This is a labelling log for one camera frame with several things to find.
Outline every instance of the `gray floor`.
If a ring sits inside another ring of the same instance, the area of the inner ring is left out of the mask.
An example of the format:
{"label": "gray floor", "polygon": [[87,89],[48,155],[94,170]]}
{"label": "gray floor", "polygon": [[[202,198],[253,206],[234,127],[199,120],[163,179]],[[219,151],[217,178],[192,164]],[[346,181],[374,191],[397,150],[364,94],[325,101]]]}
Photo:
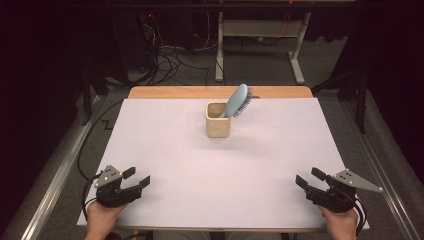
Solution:
{"label": "gray floor", "polygon": [[[326,43],[323,40],[305,42],[299,54],[306,85],[319,84],[330,76],[345,40]],[[224,72],[227,85],[296,85],[287,58],[287,51],[294,48],[295,40],[281,40],[271,46],[244,43],[233,39],[225,40],[227,52],[224,57]],[[173,79],[160,85],[223,85],[214,81],[215,49],[188,52],[178,50],[178,57],[195,69],[180,65]],[[169,64],[162,64],[161,69],[169,69]],[[209,68],[208,75],[204,68]],[[137,71],[130,76],[136,79]],[[107,97],[100,98],[95,106],[97,116],[109,106],[127,97],[127,88],[111,88]],[[335,90],[318,93],[318,97],[330,130],[347,168],[359,175],[383,185],[389,189],[386,194],[359,191],[368,210],[371,229],[363,231],[358,239],[420,239],[424,236],[419,226],[424,224],[424,188],[414,175],[411,167],[401,154],[386,124],[381,119],[372,96],[368,93],[366,109],[367,134],[360,134],[354,124],[352,109],[354,102],[339,102]],[[109,120],[111,125],[119,113],[119,106],[108,111],[102,120]],[[54,179],[64,159],[68,158],[72,148],[79,146],[83,139],[79,133],[84,130],[80,114],[61,144],[40,173],[37,181],[19,212],[10,223],[2,239],[21,239],[39,207],[43,196]],[[81,153],[81,165],[86,175],[95,174],[111,130],[105,129],[105,123],[96,124],[88,135]],[[80,199],[85,180],[80,176],[76,166],[70,170],[63,190],[42,228],[38,239],[82,239],[85,229],[76,226],[80,214]],[[132,231],[121,230],[122,236],[131,235]],[[329,239],[326,233],[299,234],[298,239]]]}

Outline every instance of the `dark background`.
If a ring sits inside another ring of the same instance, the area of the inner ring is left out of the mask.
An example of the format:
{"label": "dark background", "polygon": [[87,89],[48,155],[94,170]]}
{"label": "dark background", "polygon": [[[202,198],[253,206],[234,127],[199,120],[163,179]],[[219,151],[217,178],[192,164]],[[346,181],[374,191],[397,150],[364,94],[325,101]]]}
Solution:
{"label": "dark background", "polygon": [[[121,50],[122,46],[134,44],[122,45],[125,39],[144,41],[137,34],[132,38],[116,35],[119,24],[114,23],[121,21],[121,27],[127,26],[125,21],[131,18],[122,20],[107,13],[76,14],[52,0],[0,1],[0,4],[2,235],[75,119],[78,109],[74,100],[81,93],[83,73],[88,69],[96,91],[106,94],[105,76],[125,82],[128,65],[139,61],[140,65],[148,66],[151,58],[146,45],[131,48],[146,53],[138,54],[139,59]],[[330,42],[349,35],[333,76],[358,64],[366,69],[369,89],[383,118],[423,181],[424,47],[420,32],[424,19],[418,0],[392,4],[393,8],[359,15],[316,13],[306,40],[324,36]],[[169,38],[188,49],[192,47],[193,32],[207,34],[205,19],[196,13],[159,13],[157,19]],[[211,23],[216,23],[216,19],[217,15],[211,14]],[[213,33],[216,27],[212,24]],[[134,33],[133,28],[120,30]]]}

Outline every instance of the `wooden table edge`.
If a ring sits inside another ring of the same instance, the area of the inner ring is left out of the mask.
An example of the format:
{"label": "wooden table edge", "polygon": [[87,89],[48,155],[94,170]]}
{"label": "wooden table edge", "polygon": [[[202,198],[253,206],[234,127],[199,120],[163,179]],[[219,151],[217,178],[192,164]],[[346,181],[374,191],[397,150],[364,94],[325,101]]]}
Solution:
{"label": "wooden table edge", "polygon": [[[133,87],[129,99],[164,98],[229,98],[237,86],[138,86]],[[259,98],[313,98],[305,86],[249,86]]]}

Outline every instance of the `metal rail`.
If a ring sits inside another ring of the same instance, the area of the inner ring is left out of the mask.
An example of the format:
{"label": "metal rail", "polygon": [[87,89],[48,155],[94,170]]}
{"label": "metal rail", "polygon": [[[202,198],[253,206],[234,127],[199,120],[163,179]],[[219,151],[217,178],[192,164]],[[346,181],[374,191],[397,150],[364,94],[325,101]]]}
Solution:
{"label": "metal rail", "polygon": [[281,12],[281,11],[370,11],[388,7],[385,3],[206,3],[206,4],[69,4],[68,8],[85,12],[102,11],[191,11],[191,12]]}

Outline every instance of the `table leg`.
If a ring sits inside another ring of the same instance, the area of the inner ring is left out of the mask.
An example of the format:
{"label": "table leg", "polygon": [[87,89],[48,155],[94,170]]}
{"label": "table leg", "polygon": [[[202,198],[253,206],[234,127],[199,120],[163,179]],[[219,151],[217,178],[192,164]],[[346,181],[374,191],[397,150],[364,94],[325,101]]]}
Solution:
{"label": "table leg", "polygon": [[215,81],[222,82],[224,80],[224,52],[222,51],[223,42],[223,20],[224,13],[219,13],[218,22],[218,52],[216,54],[216,66],[215,66]]}
{"label": "table leg", "polygon": [[294,76],[296,77],[296,82],[299,85],[305,84],[305,79],[303,78],[302,71],[300,70],[299,62],[297,61],[297,56],[299,55],[300,47],[302,46],[303,38],[305,37],[306,28],[308,27],[309,18],[311,16],[310,12],[305,13],[303,18],[303,23],[300,26],[299,33],[297,36],[296,48],[292,52],[288,53],[290,63],[292,65]]}

